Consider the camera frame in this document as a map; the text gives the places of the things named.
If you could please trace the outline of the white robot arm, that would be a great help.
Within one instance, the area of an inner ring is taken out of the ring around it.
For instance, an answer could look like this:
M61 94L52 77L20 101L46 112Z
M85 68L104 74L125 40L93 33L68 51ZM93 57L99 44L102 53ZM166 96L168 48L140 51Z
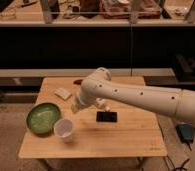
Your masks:
M97 98L122 102L195 127L195 91L116 83L111 80L110 71L100 67L82 80L71 105L72 112L90 107ZM190 171L195 171L195 136Z

